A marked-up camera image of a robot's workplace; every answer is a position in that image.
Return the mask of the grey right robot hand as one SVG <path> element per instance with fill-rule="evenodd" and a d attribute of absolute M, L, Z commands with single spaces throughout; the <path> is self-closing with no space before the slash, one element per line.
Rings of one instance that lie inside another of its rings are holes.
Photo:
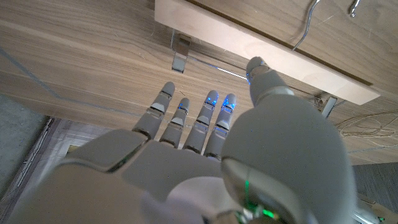
<path fill-rule="evenodd" d="M 184 145 L 183 99 L 160 139 L 168 82 L 130 130 L 66 155 L 9 223 L 353 223 L 353 170 L 336 128 L 260 57 L 246 76 L 253 108 L 228 95 L 208 129 L 211 91 Z"/>

